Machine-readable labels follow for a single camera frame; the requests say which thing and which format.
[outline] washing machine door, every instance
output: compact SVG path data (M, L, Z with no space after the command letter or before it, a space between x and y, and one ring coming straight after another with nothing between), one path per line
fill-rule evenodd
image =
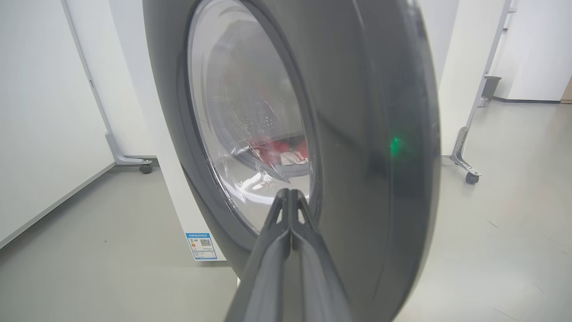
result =
M147 0L157 91L201 212L240 277L276 193L309 201L350 301L392 319L427 253L439 125L405 0Z

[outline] gray floor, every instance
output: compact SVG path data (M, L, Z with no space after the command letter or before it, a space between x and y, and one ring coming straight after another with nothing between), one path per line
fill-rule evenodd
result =
M423 274L398 322L569 321L572 105L493 101L443 162ZM160 171L106 174L0 250L0 321L222 321L236 289L194 262Z

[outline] wall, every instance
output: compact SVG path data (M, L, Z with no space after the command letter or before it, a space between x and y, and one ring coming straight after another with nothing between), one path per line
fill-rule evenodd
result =
M495 96L511 100L560 101L572 75L572 2L520 0L495 76Z
M141 0L110 0L109 4L134 90L137 93L146 126L153 132L152 140L161 164L161 171L181 222L181 240L186 242L183 232L210 233L186 181L163 116L147 48L142 2ZM225 260L214 239L213 245L219 260Z
M0 247L111 164L59 0L0 2Z
M431 47L436 84L439 86L451 43L459 0L418 0L417 3L423 15Z
M482 93L510 0L460 0L439 85L441 153L450 155Z
M109 125L124 155L156 155L133 89L109 2L67 0Z

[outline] round door window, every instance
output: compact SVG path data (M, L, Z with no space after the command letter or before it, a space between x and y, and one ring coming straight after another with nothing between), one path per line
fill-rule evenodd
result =
M233 211L258 233L280 189L309 198L308 147L292 84L268 35L239 1L202 1L188 44L206 154Z

